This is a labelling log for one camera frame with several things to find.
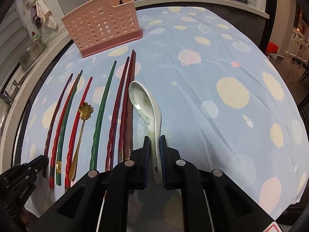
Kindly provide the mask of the maroon chopstick patterned end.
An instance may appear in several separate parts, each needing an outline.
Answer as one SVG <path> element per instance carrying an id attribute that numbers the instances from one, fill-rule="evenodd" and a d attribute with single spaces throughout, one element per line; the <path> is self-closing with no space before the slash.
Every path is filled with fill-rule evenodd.
<path id="1" fill-rule="evenodd" d="M 126 129 L 126 115 L 127 115 L 127 101 L 128 101 L 128 86 L 130 84 L 131 72 L 132 72 L 132 63 L 134 57 L 134 50 L 131 53 L 129 59 L 129 67 L 127 70 L 126 84 L 123 97 L 123 105 L 121 112 L 121 126 L 119 129 L 119 141 L 118 141 L 118 152 L 117 152 L 117 163 L 122 163 L 124 158 L 124 139 L 125 139 L 125 129 Z"/>

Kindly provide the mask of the red chopstick green end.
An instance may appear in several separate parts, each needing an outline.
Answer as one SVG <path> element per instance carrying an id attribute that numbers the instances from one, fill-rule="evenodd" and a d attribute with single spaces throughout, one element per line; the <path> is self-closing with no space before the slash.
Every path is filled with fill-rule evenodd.
<path id="1" fill-rule="evenodd" d="M 56 165 L 56 155 L 57 155 L 57 149 L 58 149 L 58 142 L 59 142 L 59 138 L 60 138 L 60 131 L 61 131 L 61 126 L 62 126 L 62 122 L 63 119 L 65 117 L 65 112 L 66 109 L 68 107 L 69 104 L 69 100 L 71 98 L 71 95 L 73 93 L 73 89 L 74 87 L 78 84 L 78 78 L 80 77 L 80 75 L 78 74 L 71 89 L 70 89 L 70 93 L 68 94 L 67 98 L 66 98 L 66 102 L 64 104 L 64 107 L 62 109 L 61 112 L 61 116 L 57 125 L 57 130 L 55 133 L 55 138 L 54 138 L 54 142 L 53 142 L 53 147 L 52 147 L 52 154 L 51 154 L 51 160 L 50 160 L 50 172 L 49 172 L 49 187 L 51 189 L 54 189 L 54 174 L 55 174 L 55 165 Z"/>

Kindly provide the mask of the white ceramic soup spoon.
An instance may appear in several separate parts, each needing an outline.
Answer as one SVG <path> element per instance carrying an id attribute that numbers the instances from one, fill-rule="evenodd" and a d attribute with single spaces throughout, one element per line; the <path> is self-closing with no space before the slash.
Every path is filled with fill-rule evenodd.
<path id="1" fill-rule="evenodd" d="M 161 112 L 159 106 L 151 92 L 138 81 L 130 83 L 129 98 L 134 109 L 148 127 L 154 180 L 157 184 L 161 184 L 162 170 L 159 148 Z"/>

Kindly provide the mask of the bright red chopstick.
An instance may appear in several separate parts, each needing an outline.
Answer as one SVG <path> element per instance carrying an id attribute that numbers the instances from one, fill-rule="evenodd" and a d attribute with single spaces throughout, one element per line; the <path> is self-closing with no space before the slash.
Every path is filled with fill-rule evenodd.
<path id="1" fill-rule="evenodd" d="M 83 96 L 81 98 L 81 101 L 79 103 L 79 106 L 77 108 L 79 108 L 80 106 L 83 105 L 83 103 L 85 102 L 87 93 L 89 91 L 91 82 L 93 80 L 93 77 L 90 77 L 87 86 L 84 90 Z M 79 119 L 80 119 L 80 113 L 79 111 L 76 112 L 76 117 L 74 119 L 74 123 L 73 123 L 73 127 L 72 127 L 72 131 L 71 131 L 71 135 L 70 135 L 70 140 L 69 140 L 69 146 L 68 146 L 68 153 L 66 156 L 66 165 L 65 165 L 65 192 L 71 187 L 71 182 L 69 180 L 69 173 L 71 170 L 71 166 L 72 166 L 72 159 L 73 159 L 73 151 L 74 151 L 74 144 L 76 141 L 76 133 L 77 133 L 77 128 L 79 125 Z"/>

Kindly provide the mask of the dark purple chopstick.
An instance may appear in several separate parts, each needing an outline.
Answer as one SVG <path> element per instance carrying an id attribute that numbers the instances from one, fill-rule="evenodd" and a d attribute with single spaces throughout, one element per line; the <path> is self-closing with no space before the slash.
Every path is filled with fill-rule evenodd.
<path id="1" fill-rule="evenodd" d="M 59 96 L 59 99 L 57 101 L 57 104 L 55 106 L 55 109 L 54 109 L 54 113 L 52 115 L 52 118 L 51 118 L 51 122 L 50 122 L 50 126 L 49 126 L 49 129 L 48 129 L 48 133 L 47 133 L 47 138 L 46 138 L 46 143 L 45 143 L 45 150 L 44 150 L 44 153 L 43 155 L 45 157 L 48 157 L 48 154 L 49 154 L 49 147 L 50 147 L 50 140 L 51 140 L 51 136 L 52 136 L 52 131 L 53 131 L 53 127 L 54 127 L 54 122 L 55 122 L 55 119 L 56 119 L 56 116 L 58 114 L 58 111 L 60 109 L 60 106 L 61 106 L 61 102 L 62 102 L 62 99 L 63 99 L 63 96 L 65 94 L 65 91 L 66 91 L 66 88 L 68 87 L 69 83 L 71 82 L 72 80 L 72 77 L 73 77 L 73 73 L 70 74 L 60 96 Z"/>

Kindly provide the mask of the gold flower spoon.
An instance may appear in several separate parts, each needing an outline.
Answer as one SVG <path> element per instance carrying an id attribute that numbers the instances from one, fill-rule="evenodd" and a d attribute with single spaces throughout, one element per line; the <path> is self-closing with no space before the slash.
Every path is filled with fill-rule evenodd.
<path id="1" fill-rule="evenodd" d="M 91 115 L 93 113 L 93 107 L 89 103 L 84 102 L 82 106 L 79 107 L 78 112 L 80 113 L 80 119 L 82 120 L 82 125 L 81 125 L 81 130 L 79 133 L 76 151 L 74 153 L 74 157 L 72 160 L 72 165 L 71 165 L 71 169 L 69 173 L 70 182 L 74 181 L 76 178 L 77 163 L 78 163 L 79 150 L 80 150 L 80 145 L 82 141 L 84 126 L 85 126 L 85 122 L 91 118 Z"/>

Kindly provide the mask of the blue planet print tablecloth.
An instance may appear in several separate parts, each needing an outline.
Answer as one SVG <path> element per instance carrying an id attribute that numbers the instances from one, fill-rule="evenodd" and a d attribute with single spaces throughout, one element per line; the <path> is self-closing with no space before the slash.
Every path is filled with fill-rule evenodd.
<path id="1" fill-rule="evenodd" d="M 77 107 L 86 96 L 94 109 L 85 122 L 77 176 L 88 171 L 96 116 L 114 61 L 98 146 L 97 169 L 105 169 L 108 133 L 121 74 L 137 53 L 135 78 L 160 107 L 161 134 L 199 169 L 223 170 L 273 218 L 300 201 L 308 181 L 308 139 L 284 80 L 258 47 L 232 24 L 199 7 L 140 10 L 143 37 L 83 58 L 73 44 L 51 71 L 31 108 L 21 151 L 27 162 L 43 154 L 59 96 L 61 104 L 79 74 L 68 116 L 68 152 Z"/>

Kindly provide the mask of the chrome sink faucet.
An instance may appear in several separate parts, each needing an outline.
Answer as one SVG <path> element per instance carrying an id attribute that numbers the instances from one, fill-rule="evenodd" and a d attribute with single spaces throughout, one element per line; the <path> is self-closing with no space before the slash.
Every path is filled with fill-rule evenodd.
<path id="1" fill-rule="evenodd" d="M 21 85 L 16 80 L 13 80 L 12 85 L 10 86 L 10 89 L 12 90 L 12 93 L 10 94 L 6 90 L 4 90 L 1 93 L 1 99 L 8 106 L 10 106 L 13 103 L 13 101 L 14 101 L 18 91 L 20 90 L 20 88 L 21 88 Z"/>

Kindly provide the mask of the steel mixing bowl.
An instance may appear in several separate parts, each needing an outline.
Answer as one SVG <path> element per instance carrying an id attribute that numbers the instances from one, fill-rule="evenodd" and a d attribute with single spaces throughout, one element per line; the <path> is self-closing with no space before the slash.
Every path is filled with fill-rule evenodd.
<path id="1" fill-rule="evenodd" d="M 41 55 L 41 53 L 44 51 L 45 48 L 46 47 L 42 38 L 41 37 L 38 38 L 21 55 L 21 57 L 18 60 L 19 65 L 23 69 L 28 69 L 34 63 L 34 61 Z"/>

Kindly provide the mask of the pink perforated utensil holder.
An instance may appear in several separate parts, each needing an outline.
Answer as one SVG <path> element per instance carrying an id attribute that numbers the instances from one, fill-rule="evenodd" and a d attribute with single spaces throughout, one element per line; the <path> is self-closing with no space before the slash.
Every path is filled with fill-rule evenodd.
<path id="1" fill-rule="evenodd" d="M 143 37 L 134 0 L 90 0 L 61 20 L 83 58 Z"/>

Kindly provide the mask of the green dish soap bottle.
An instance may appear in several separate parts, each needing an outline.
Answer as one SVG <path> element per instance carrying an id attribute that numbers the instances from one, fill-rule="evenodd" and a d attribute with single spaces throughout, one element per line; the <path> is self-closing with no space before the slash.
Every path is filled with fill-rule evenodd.
<path id="1" fill-rule="evenodd" d="M 35 32 L 31 32 L 31 35 L 32 35 L 32 40 L 34 43 L 38 41 L 39 39 L 41 39 L 41 36 L 39 34 L 36 34 Z"/>

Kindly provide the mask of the white hanging towel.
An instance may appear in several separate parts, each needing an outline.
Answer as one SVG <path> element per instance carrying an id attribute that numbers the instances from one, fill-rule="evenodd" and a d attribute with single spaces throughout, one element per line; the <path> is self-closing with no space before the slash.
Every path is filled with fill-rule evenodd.
<path id="1" fill-rule="evenodd" d="M 31 5 L 36 8 L 37 16 L 40 18 L 42 24 L 45 27 L 55 30 L 57 22 L 54 20 L 52 12 L 46 6 L 45 2 L 43 0 L 33 0 Z"/>

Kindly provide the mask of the purple hanging cloth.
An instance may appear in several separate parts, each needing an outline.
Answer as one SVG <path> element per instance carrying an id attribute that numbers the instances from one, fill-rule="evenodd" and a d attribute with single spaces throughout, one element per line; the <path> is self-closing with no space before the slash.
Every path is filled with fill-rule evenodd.
<path id="1" fill-rule="evenodd" d="M 30 8 L 31 22 L 37 28 L 41 28 L 41 18 L 37 15 L 37 10 L 35 6 Z"/>

